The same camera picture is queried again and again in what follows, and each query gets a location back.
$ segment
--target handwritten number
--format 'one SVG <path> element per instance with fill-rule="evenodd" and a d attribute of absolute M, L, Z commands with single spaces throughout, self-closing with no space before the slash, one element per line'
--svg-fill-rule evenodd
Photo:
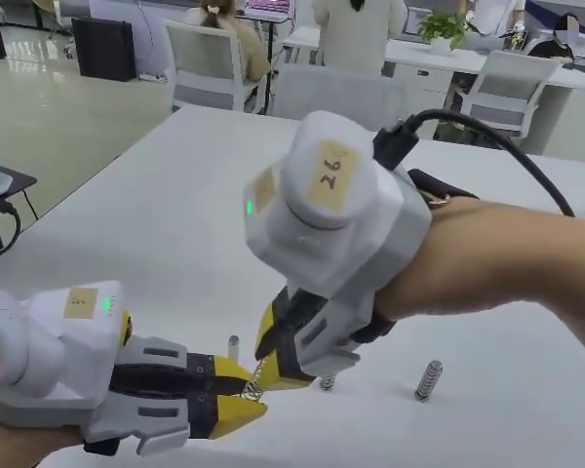
<path fill-rule="evenodd" d="M 321 182 L 327 182 L 330 186 L 330 190 L 333 190 L 335 187 L 335 176 L 330 177 L 328 175 L 323 175 L 323 177 L 321 177 Z"/>
<path fill-rule="evenodd" d="M 323 161 L 323 164 L 325 164 L 325 167 L 328 168 L 330 171 L 340 171 L 341 165 L 340 165 L 339 161 L 335 161 L 335 162 L 331 163 L 330 161 L 325 159 Z"/>

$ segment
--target potted plant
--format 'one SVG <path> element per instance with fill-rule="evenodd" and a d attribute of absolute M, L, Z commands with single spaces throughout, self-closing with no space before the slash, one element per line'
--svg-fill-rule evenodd
<path fill-rule="evenodd" d="M 449 54 L 464 38 L 463 20 L 459 15 L 434 10 L 423 19 L 418 35 L 431 46 L 432 54 Z"/>

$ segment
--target wrist strap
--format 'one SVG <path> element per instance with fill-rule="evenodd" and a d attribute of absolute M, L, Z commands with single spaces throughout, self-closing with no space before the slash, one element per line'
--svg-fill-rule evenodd
<path fill-rule="evenodd" d="M 412 169 L 411 171 L 408 171 L 408 174 L 409 178 L 411 178 L 411 181 L 422 195 L 422 198 L 424 198 L 425 202 L 432 210 L 447 205 L 450 202 L 450 199 L 454 197 L 479 199 L 477 195 L 443 182 L 438 178 L 424 173 L 420 169 Z"/>

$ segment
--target tiled floor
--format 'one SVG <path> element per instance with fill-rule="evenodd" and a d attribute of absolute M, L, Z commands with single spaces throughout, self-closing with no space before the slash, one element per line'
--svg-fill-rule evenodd
<path fill-rule="evenodd" d="M 164 85 L 83 78 L 62 53 L 63 37 L 3 27 L 1 164 L 39 179 L 28 194 L 47 212 L 165 119 Z M 34 218 L 14 198 L 24 225 Z M 10 238 L 13 227 L 0 219 Z"/>

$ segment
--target coil spring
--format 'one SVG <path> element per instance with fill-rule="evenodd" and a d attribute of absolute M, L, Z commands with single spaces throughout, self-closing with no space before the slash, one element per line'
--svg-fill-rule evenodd
<path fill-rule="evenodd" d="M 325 377 L 321 377 L 321 381 L 319 385 L 321 386 L 321 390 L 324 392 L 329 392 L 333 389 L 333 384 L 335 383 L 335 375 L 330 374 L 326 375 Z"/>
<path fill-rule="evenodd" d="M 251 400 L 252 402 L 256 403 L 260 402 L 260 400 L 262 399 L 262 395 L 264 395 L 264 390 L 260 388 L 260 386 L 258 385 L 258 381 L 260 379 L 260 375 L 262 374 L 264 366 L 266 366 L 266 363 L 270 358 L 271 355 L 269 354 L 266 358 L 261 359 L 257 363 L 257 366 L 253 371 L 252 378 L 250 379 L 249 382 L 247 382 L 247 384 L 245 384 L 245 388 L 243 389 L 243 393 L 241 394 L 243 398 Z"/>
<path fill-rule="evenodd" d="M 442 375 L 442 363 L 440 361 L 432 361 L 427 365 L 425 373 L 418 383 L 418 388 L 414 392 L 414 397 L 419 402 L 426 402 L 431 397 L 434 387 Z"/>

